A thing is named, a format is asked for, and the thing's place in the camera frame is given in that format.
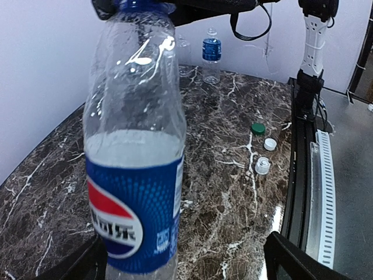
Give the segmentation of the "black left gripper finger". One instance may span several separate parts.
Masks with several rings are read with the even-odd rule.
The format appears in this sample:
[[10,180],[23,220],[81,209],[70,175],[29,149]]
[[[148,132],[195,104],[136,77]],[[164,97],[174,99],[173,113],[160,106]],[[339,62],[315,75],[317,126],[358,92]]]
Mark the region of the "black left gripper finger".
[[117,12],[113,0],[91,0],[91,2],[100,20],[108,20]]
[[291,279],[347,279],[318,263],[278,232],[272,232],[264,245],[268,279],[280,279],[279,268]]
[[61,263],[33,279],[105,279],[107,252],[95,234]]

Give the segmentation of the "white ribbed bottle cap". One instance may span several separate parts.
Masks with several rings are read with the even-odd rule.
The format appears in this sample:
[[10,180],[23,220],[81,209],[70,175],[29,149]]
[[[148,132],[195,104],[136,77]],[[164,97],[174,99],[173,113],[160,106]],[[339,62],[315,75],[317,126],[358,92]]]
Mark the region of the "white ribbed bottle cap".
[[267,175],[270,169],[270,161],[267,157],[260,157],[255,165],[255,171],[259,175]]

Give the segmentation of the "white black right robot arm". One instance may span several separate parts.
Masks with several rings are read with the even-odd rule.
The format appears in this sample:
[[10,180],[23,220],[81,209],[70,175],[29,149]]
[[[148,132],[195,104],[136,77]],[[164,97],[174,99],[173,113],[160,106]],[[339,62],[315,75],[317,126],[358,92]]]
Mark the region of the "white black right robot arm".
[[[264,7],[268,1],[171,1],[181,10],[177,16],[181,25],[210,18],[217,15],[230,15],[231,29],[236,38],[243,41],[253,41],[259,38],[248,37],[236,31],[238,15],[251,11],[256,7]],[[320,94],[324,80],[323,76],[323,48],[325,33],[333,25],[339,2],[327,0],[298,1],[305,20],[305,50],[300,70],[297,74],[298,92],[295,97],[295,115],[303,120],[313,121],[316,112],[314,100]]]

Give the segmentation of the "green jar lid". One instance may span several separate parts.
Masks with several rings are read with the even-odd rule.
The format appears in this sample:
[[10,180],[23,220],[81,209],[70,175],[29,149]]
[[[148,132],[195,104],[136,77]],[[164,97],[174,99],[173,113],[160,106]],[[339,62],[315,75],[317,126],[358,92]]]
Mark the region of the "green jar lid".
[[251,132],[254,134],[254,135],[264,135],[265,134],[265,131],[266,131],[266,127],[264,124],[261,124],[261,123],[253,123],[251,125]]

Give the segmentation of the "blue cap water bottle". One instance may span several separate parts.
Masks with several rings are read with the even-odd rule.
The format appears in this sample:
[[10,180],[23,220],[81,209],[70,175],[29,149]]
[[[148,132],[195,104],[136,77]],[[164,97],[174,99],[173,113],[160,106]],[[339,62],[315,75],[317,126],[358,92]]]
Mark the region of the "blue cap water bottle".
[[175,279],[187,122],[169,14],[117,9],[89,82],[84,152],[105,277]]

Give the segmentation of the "blue bottle cap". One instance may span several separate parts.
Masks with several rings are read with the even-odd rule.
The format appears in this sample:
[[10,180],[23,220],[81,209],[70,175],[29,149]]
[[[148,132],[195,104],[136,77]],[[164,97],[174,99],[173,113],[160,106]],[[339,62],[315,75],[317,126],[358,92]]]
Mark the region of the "blue bottle cap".
[[159,11],[171,14],[176,10],[173,3],[154,0],[114,0],[112,3],[121,12]]

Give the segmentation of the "clear plastic bottle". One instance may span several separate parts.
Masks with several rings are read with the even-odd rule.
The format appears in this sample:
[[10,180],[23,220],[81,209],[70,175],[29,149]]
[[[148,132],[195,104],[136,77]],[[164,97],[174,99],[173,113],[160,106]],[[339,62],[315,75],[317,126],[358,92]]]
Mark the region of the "clear plastic bottle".
[[177,57],[180,77],[188,77],[192,72],[191,44],[181,34],[177,38]]

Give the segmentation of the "blue label Pocari bottle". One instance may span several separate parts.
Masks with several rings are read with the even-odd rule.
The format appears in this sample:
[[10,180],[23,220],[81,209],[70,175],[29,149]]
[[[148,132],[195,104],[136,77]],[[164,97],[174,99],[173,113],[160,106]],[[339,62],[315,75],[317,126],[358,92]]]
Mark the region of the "blue label Pocari bottle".
[[209,84],[220,82],[221,41],[217,38],[217,30],[213,27],[207,30],[207,37],[202,44],[202,76]]

